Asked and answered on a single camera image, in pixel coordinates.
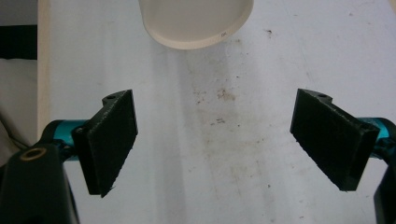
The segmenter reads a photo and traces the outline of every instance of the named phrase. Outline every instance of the brass screw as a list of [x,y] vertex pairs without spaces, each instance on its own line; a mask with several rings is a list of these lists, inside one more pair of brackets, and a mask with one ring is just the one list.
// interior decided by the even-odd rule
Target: brass screw
[[20,159],[21,161],[33,161],[42,157],[46,152],[47,149],[44,147],[35,147],[21,154]]

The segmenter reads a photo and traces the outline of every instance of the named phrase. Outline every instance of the white table surface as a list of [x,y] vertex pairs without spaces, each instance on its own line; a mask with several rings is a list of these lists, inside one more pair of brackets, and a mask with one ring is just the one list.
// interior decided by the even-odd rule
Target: white table surface
[[257,0],[241,30],[198,50],[152,40],[137,0],[48,1],[41,122],[89,119],[106,95],[134,91],[139,135],[115,188],[90,196],[78,162],[65,164],[82,224],[375,223],[385,163],[339,191],[289,129],[298,88],[396,121],[387,0]]

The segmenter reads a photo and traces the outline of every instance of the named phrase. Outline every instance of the black rubber pad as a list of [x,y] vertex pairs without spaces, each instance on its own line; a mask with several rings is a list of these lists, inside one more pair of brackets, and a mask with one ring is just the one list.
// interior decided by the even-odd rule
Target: black rubber pad
[[104,107],[73,131],[90,194],[108,194],[134,144],[137,126],[133,99],[132,91],[107,96]]
[[290,132],[340,190],[356,190],[379,130],[320,92],[298,90]]

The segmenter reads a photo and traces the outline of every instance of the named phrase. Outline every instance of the translucent cup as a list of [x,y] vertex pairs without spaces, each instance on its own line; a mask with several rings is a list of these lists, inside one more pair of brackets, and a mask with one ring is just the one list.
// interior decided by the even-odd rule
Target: translucent cup
[[235,33],[253,0],[139,0],[149,35],[174,49],[199,49]]

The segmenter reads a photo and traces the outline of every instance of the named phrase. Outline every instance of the dirty white surface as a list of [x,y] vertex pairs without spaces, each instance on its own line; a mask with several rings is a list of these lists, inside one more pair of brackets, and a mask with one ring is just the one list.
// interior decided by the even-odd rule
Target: dirty white surface
[[175,50],[137,1],[50,1],[50,116],[88,119],[134,90],[139,135],[115,188],[90,196],[65,164],[81,223],[375,223],[385,164],[342,192],[289,132],[298,88],[396,121],[396,17],[387,0],[258,0],[216,46]]

